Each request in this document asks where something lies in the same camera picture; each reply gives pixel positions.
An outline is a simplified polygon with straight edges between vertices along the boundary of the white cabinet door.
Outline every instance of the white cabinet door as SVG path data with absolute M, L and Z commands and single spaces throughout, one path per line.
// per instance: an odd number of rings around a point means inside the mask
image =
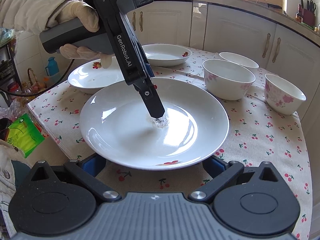
M 255 15 L 209 5 L 204 50 L 233 52 L 266 68 L 276 24 Z
M 155 1 L 127 14 L 141 45 L 168 43 L 189 46 L 191 2 Z
M 298 109 L 302 120 L 320 83 L 320 48 L 277 25 L 267 70 L 296 85 L 306 95 L 307 101 Z

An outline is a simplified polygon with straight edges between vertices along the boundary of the gloved hand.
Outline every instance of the gloved hand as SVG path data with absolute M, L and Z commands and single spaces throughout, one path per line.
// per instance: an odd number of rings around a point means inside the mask
M 73 1 L 69 3 L 56 17 L 58 23 L 63 23 L 78 17 L 84 27 L 90 32 L 99 30 L 99 17 L 97 12 L 88 4 L 81 1 Z M 79 47 L 72 44 L 66 44 L 60 47 L 60 53 L 65 58 L 74 59 L 94 59 L 101 58 L 103 68 L 108 68 L 112 62 L 112 55 L 94 52 L 87 47 Z

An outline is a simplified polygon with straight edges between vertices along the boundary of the table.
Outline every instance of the table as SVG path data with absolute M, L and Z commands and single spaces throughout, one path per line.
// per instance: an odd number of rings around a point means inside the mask
M 189 48 L 193 55 L 173 69 L 153 67 L 156 76 L 182 80 L 205 89 L 202 62 L 220 59 L 217 53 Z M 230 132 L 215 155 L 225 161 L 236 160 L 245 166 L 271 161 L 297 197 L 301 213 L 293 234 L 300 240 L 309 237 L 312 214 L 312 184 L 309 157 L 298 114 L 283 116 L 264 101 L 265 69 L 253 71 L 256 82 L 245 98 L 220 100 L 230 120 Z M 28 107 L 47 133 L 70 159 L 82 160 L 93 150 L 79 129 L 80 111 L 91 95 L 64 82 L 39 96 Z M 107 162 L 99 180 L 125 195 L 128 191 L 189 194 L 211 177 L 201 164 L 174 171 L 141 171 Z

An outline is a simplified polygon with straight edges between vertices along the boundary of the cabinet handle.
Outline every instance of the cabinet handle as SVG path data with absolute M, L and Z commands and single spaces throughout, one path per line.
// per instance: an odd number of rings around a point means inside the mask
M 136 12 L 133 12 L 132 26 L 133 26 L 133 30 L 136 31 Z
M 262 55 L 263 58 L 266 57 L 267 51 L 268 51 L 268 49 L 269 49 L 270 37 L 271 37 L 271 34 L 268 33 L 268 34 L 267 34 L 267 43 L 266 43 L 266 46 L 265 46 L 265 48 L 264 48 L 264 52 L 263 52 L 263 55 Z
M 143 12 L 140 12 L 139 24 L 140 24 L 140 31 L 143 32 Z
M 281 39 L 278 38 L 278 45 L 277 45 L 276 53 L 275 53 L 275 56 L 273 57 L 273 60 L 272 60 L 273 63 L 276 62 L 276 59 L 278 57 L 278 54 L 279 54 L 279 51 L 280 51 L 280 43 L 281 43 Z

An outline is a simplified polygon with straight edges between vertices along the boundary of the knife block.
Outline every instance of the knife block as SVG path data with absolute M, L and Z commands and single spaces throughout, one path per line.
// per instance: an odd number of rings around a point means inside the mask
M 310 12 L 307 9 L 302 9 L 302 17 L 305 24 L 308 24 L 311 27 L 315 26 L 316 16 L 314 15 L 314 13 Z

